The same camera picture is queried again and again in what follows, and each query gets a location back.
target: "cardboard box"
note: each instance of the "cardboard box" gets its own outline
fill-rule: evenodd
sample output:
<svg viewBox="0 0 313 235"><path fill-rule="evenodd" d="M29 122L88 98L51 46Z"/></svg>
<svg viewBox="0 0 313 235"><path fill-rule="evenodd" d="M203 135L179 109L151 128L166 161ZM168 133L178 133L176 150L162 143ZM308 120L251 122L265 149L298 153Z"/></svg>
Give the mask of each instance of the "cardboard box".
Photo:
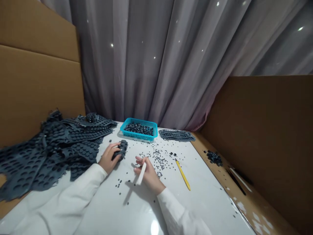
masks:
<svg viewBox="0 0 313 235"><path fill-rule="evenodd" d="M56 108L85 115L76 28L37 0L0 0L0 78L0 148L32 138ZM0 218L22 198L0 202Z"/></svg>

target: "curtain fold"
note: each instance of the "curtain fold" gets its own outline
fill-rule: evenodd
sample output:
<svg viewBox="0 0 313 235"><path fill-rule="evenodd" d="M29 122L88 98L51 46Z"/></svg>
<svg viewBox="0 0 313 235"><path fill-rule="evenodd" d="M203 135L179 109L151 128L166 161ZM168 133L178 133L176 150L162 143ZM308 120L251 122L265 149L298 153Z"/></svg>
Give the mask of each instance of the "curtain fold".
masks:
<svg viewBox="0 0 313 235"><path fill-rule="evenodd" d="M228 76L313 70L307 0L41 0L80 35L87 112L196 130Z"/></svg>

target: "white shirt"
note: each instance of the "white shirt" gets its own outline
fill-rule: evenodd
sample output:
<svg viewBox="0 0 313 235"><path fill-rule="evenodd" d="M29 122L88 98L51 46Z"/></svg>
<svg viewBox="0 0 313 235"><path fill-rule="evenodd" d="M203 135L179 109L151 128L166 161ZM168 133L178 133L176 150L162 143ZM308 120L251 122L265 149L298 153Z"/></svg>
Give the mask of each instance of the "white shirt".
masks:
<svg viewBox="0 0 313 235"><path fill-rule="evenodd" d="M68 188L25 217L12 234L73 234L89 202L107 175L101 166L93 164ZM211 235L204 221L186 210L168 188L157 198L170 235Z"/></svg>

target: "table surface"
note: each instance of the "table surface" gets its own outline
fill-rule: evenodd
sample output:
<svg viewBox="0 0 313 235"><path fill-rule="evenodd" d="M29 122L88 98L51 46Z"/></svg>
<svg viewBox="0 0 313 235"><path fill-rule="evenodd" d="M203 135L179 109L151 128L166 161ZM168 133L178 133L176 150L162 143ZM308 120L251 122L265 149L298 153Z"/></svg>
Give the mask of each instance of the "table surface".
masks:
<svg viewBox="0 0 313 235"><path fill-rule="evenodd" d="M183 206L202 217L212 234L255 234L190 142L165 141L159 136L153 142L134 139L123 136L121 125L119 122L113 133L104 137L97 161L109 140L114 143L122 139L128 142L125 159L101 184L75 234L168 234L156 196L144 184L134 186L135 156L149 156L156 171L162 173L160 179L165 186ZM176 153L191 191L170 152ZM160 163L165 163L163 170ZM68 187L69 179L68 172L55 187L30 192L0 221L0 234L10 233L31 211Z"/></svg>

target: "white stick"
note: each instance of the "white stick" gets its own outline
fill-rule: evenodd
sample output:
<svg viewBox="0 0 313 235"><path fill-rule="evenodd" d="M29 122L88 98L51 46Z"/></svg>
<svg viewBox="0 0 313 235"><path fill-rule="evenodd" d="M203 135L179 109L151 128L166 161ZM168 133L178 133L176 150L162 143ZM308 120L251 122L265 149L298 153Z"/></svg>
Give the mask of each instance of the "white stick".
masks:
<svg viewBox="0 0 313 235"><path fill-rule="evenodd" d="M138 185L141 185L141 182L142 182L142 179L143 179L143 174L144 174L144 171L146 170L146 166L147 166L147 164L143 163L142 169L141 169L141 172L140 172L140 175L139 175L139 178L137 180L137 184Z"/></svg>

